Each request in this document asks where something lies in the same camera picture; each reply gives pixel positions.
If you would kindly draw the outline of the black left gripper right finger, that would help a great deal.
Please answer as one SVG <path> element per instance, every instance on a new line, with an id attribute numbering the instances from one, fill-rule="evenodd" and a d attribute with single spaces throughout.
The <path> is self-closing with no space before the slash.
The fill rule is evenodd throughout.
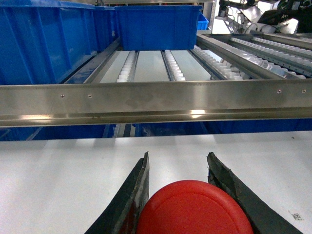
<path id="1" fill-rule="evenodd" d="M 213 152 L 207 155 L 208 182 L 226 192 L 244 211 L 255 234 L 300 234 L 244 184 Z"/>

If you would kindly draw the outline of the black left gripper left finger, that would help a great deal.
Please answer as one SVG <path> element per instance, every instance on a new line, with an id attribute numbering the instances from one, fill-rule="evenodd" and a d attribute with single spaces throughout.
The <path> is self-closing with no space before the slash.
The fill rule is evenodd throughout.
<path id="1" fill-rule="evenodd" d="M 140 158 L 87 234 L 134 234 L 149 199 L 149 153 Z"/>

